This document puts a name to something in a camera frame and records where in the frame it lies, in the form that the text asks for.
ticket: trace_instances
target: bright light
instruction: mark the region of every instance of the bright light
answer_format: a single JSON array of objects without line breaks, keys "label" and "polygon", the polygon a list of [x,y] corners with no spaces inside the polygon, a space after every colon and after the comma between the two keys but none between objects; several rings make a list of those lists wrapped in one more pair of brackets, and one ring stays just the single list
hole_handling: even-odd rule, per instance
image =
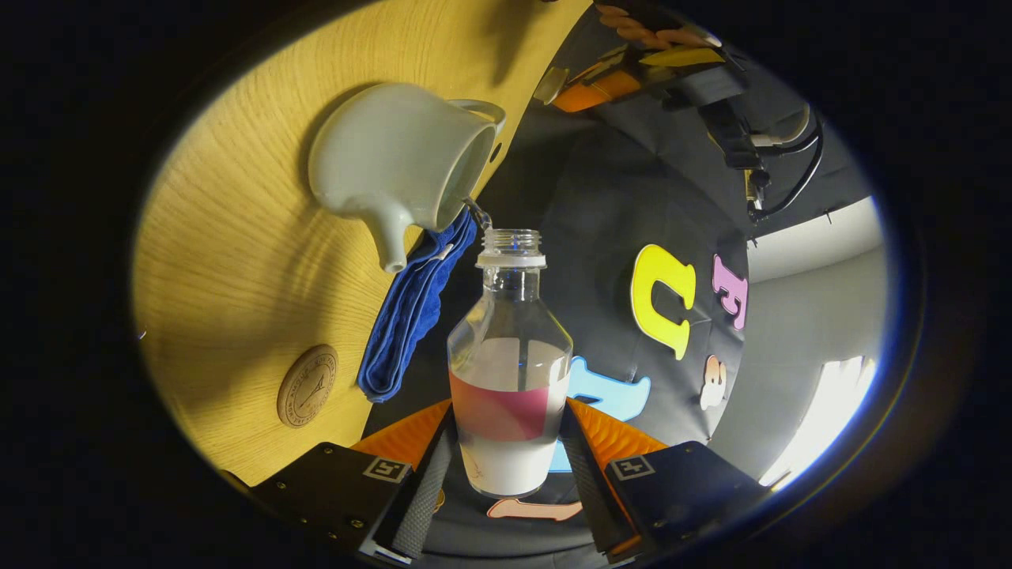
[{"label": "bright light", "polygon": [[819,386],[797,432],[759,483],[772,484],[775,492],[812,466],[847,426],[874,376],[875,362],[862,356],[823,364]]}]

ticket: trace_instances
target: round wooden coaster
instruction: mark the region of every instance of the round wooden coaster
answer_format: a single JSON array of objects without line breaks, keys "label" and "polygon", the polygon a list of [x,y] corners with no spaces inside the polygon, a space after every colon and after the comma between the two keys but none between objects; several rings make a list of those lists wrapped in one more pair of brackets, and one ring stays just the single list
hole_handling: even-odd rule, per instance
[{"label": "round wooden coaster", "polygon": [[327,344],[312,347],[299,356],[277,393],[277,416],[291,428],[313,420],[334,387],[337,350]]}]

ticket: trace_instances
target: yellow letter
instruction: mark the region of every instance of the yellow letter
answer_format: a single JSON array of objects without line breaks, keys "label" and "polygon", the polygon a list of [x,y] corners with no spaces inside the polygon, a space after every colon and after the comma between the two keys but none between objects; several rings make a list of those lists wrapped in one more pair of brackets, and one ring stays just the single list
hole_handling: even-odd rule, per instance
[{"label": "yellow letter", "polygon": [[695,269],[684,265],[658,245],[647,245],[636,258],[632,268],[632,318],[644,334],[675,350],[675,359],[685,355],[689,345],[689,323],[668,320],[654,310],[651,292],[654,282],[662,282],[682,298],[686,310],[695,302]]}]

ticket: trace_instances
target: pink letter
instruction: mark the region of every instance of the pink letter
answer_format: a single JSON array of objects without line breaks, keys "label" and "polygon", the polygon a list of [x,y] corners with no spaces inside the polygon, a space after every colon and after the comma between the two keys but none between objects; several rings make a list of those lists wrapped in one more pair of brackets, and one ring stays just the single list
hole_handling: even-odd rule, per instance
[{"label": "pink letter", "polygon": [[727,296],[721,299],[724,310],[735,317],[735,329],[745,328],[745,305],[749,298],[749,281],[739,277],[731,269],[724,266],[720,255],[713,255],[713,292],[725,291]]}]

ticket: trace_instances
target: wooden table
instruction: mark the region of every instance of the wooden table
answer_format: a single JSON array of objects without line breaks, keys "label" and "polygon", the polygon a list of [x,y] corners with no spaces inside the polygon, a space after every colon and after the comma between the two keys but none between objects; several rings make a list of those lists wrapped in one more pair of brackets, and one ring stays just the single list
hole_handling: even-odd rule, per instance
[{"label": "wooden table", "polygon": [[[508,123],[480,190],[589,3],[378,2],[274,54],[185,131],[141,220],[135,316],[162,397],[217,468],[257,484],[322,440],[356,442],[369,412],[355,377],[392,275],[364,224],[313,198],[305,170],[316,127],[374,82],[495,102]],[[335,386],[316,419],[287,427],[280,382],[320,343],[337,349]]]}]

